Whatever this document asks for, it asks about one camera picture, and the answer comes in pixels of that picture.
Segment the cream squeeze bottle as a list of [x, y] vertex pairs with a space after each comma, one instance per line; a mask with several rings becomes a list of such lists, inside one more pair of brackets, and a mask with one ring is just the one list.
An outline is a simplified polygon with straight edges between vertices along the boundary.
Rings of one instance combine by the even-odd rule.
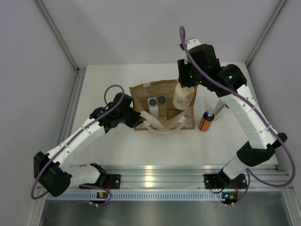
[[194, 87], [182, 88], [180, 83], [178, 83], [174, 90], [174, 98], [173, 98], [174, 107], [181, 111], [186, 110], [192, 102], [193, 95], [194, 95]]

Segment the orange blue bottle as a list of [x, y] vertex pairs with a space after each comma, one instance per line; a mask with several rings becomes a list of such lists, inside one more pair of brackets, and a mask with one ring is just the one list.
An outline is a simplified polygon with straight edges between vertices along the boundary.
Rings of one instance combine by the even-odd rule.
[[214, 113], [213, 112], [210, 112], [210, 111], [206, 111], [204, 112], [203, 114], [203, 117], [199, 123], [199, 129], [202, 131], [202, 132], [206, 132], [209, 130], [212, 122], [214, 120]]

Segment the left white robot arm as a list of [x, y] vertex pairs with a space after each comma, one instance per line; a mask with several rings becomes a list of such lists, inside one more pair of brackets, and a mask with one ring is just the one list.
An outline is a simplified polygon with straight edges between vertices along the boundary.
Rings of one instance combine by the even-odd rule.
[[96, 108], [84, 124], [70, 137], [47, 153], [38, 152], [33, 158], [35, 183], [40, 183], [53, 197], [69, 187], [106, 187], [106, 171], [96, 163], [72, 166], [72, 163], [95, 140], [119, 124], [135, 128], [144, 118], [131, 107], [131, 96], [118, 93], [106, 107]]

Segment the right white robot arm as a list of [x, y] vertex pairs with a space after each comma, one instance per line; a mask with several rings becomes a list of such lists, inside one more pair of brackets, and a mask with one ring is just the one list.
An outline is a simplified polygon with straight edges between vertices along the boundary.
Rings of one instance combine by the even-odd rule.
[[218, 179], [222, 186], [230, 187], [236, 177], [249, 167], [268, 161], [275, 149], [287, 140], [285, 133], [277, 133], [266, 121], [254, 100], [247, 79], [235, 64], [220, 65], [212, 45], [201, 44], [190, 39], [180, 44], [187, 53], [178, 60], [179, 83], [182, 88], [202, 85], [232, 111], [248, 141], [236, 155], [220, 170]]

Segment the burlap canvas tote bag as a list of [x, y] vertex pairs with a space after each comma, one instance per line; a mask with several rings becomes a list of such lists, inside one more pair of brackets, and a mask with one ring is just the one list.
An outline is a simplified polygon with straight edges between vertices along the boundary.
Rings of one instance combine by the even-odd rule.
[[195, 129], [197, 87], [182, 88], [177, 80], [161, 80], [129, 88], [134, 109], [145, 119], [135, 130], [169, 133]]

